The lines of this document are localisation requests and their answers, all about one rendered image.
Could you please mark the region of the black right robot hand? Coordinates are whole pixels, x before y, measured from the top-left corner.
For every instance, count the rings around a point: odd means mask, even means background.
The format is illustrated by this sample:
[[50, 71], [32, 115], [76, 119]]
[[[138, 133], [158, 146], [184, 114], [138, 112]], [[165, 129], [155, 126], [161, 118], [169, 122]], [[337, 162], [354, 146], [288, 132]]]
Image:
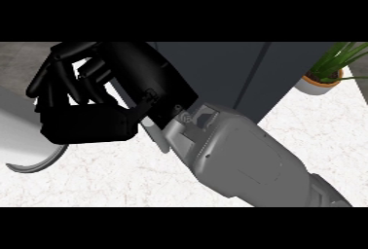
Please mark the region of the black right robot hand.
[[59, 145], [127, 141], [149, 118], [165, 127], [198, 95], [143, 42], [62, 42], [26, 87], [41, 130]]

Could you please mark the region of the dark grey cabinet door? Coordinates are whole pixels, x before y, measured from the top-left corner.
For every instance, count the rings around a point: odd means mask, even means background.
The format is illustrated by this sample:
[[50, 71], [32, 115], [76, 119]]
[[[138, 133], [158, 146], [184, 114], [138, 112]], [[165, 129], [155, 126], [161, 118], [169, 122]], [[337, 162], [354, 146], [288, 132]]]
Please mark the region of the dark grey cabinet door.
[[257, 124], [332, 46], [332, 42], [266, 42], [233, 108]]
[[263, 42], [149, 42], [203, 102], [233, 107]]

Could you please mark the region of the pale grey round basin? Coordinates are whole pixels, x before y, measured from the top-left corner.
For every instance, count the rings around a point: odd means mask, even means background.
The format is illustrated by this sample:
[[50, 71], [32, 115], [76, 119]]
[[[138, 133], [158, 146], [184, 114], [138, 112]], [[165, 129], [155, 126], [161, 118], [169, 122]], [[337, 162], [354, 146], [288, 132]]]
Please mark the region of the pale grey round basin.
[[39, 129], [32, 102], [0, 87], [0, 164], [14, 172], [38, 172], [66, 152], [68, 145], [53, 144]]

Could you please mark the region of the green plant in white pot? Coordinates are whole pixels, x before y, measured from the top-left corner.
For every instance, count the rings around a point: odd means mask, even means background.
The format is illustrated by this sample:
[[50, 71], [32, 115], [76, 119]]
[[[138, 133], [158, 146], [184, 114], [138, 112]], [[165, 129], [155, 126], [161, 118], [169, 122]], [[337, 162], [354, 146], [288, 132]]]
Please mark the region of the green plant in white pot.
[[294, 87], [308, 95], [325, 94], [344, 80], [342, 68], [368, 55], [368, 42], [354, 46], [354, 42], [335, 42], [301, 76]]

